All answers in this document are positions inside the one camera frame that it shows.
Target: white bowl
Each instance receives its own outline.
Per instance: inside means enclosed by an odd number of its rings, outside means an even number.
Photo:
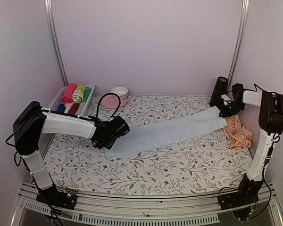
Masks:
[[[121,100],[125,99],[128,96],[128,89],[123,86],[114,87],[112,90],[110,90],[111,93],[115,93],[121,98]]]

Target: orange patterned cloth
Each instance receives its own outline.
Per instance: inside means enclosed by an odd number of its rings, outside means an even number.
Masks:
[[[234,115],[225,118],[227,126],[223,130],[231,136],[231,149],[237,147],[251,147],[251,140],[253,139],[253,133],[250,132],[244,126],[241,126],[241,121],[238,115]]]

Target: floral pattern table surface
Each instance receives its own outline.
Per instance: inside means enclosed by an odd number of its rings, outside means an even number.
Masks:
[[[90,108],[95,114],[99,98]],[[174,120],[209,108],[209,97],[130,97],[118,113],[129,126]],[[114,110],[100,108],[106,120]],[[252,162],[246,148],[230,150],[222,129],[201,138],[108,160],[91,140],[55,135],[45,164],[57,186],[130,195],[194,194],[237,187]]]

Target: wall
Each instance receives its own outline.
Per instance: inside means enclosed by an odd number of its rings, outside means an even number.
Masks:
[[[103,94],[210,95],[227,76],[240,0],[55,0],[69,81]]]
[[[0,0],[0,226],[10,224],[27,173],[4,140],[32,100],[46,106],[62,87],[41,0]]]
[[[249,17],[234,83],[252,89],[253,83],[283,93],[283,0],[250,2]],[[258,109],[247,107],[242,123],[255,132],[258,144]],[[267,170],[283,210],[283,134]]]

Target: white tray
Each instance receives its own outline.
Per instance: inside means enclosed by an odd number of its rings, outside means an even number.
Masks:
[[[61,100],[63,98],[63,95],[66,91],[67,87],[63,87],[55,96],[53,101],[50,103],[49,108],[53,111],[56,111],[58,109],[59,104],[61,103]],[[89,97],[85,103],[84,108],[82,109],[82,112],[80,113],[80,116],[87,116],[88,110],[92,104],[92,97],[93,97],[93,91],[95,89],[95,85],[85,85],[85,89],[91,89],[91,92],[89,94]]]

